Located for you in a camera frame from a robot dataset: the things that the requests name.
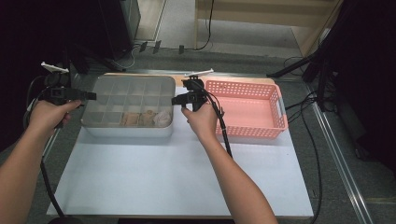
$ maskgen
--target brown food item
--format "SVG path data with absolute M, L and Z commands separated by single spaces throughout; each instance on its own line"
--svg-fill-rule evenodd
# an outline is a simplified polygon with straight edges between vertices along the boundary
M 145 113 L 141 114 L 140 119 L 139 119 L 139 125 L 153 126 L 155 115 L 156 114 L 152 110 L 148 110 Z
M 124 113 L 121 121 L 121 125 L 125 126 L 136 126 L 139 121 L 140 114 L 138 113 Z

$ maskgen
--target person's right hand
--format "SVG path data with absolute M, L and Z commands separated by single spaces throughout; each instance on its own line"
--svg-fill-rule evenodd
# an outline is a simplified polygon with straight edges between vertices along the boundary
M 71 101 L 64 105 L 53 105 L 47 101 L 39 101 L 35 105 L 30 117 L 28 129 L 35 130 L 44 136 L 50 137 L 53 129 L 59 122 L 70 120 L 69 111 L 81 105 L 81 101 Z
M 216 137 L 216 123 L 218 117 L 212 105 L 204 104 L 196 112 L 182 107 L 181 112 L 187 118 L 187 122 L 198 138 Z

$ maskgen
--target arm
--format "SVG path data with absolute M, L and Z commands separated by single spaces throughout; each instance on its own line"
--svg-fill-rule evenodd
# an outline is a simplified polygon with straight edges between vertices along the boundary
M 182 112 L 210 159 L 235 223 L 277 223 L 259 187 L 227 154 L 217 139 L 217 116 L 212 105 L 203 105 L 197 112 L 182 108 Z
M 80 101 L 53 105 L 40 101 L 30 124 L 7 160 L 0 166 L 0 223 L 23 223 L 29 214 L 44 146 L 54 127 L 77 108 Z

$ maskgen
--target person's left hand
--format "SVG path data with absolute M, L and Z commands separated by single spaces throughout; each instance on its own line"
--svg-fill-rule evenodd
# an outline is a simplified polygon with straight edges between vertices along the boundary
M 39 101 L 30 116 L 28 129 L 33 129 L 35 132 L 49 137 L 59 122 L 66 124 L 70 120 L 68 112 L 76 109 L 79 105 L 81 105 L 81 101 L 71 101 L 64 105 Z

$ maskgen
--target white tabletop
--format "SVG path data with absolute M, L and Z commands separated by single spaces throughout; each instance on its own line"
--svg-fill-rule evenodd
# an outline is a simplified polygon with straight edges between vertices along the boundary
M 177 94 L 184 92 L 177 88 Z M 289 130 L 275 140 L 231 143 L 231 149 L 277 217 L 313 216 Z M 97 138 L 81 128 L 55 196 L 67 215 L 230 217 L 209 159 L 179 106 L 169 138 Z M 52 205 L 48 215 L 56 215 Z

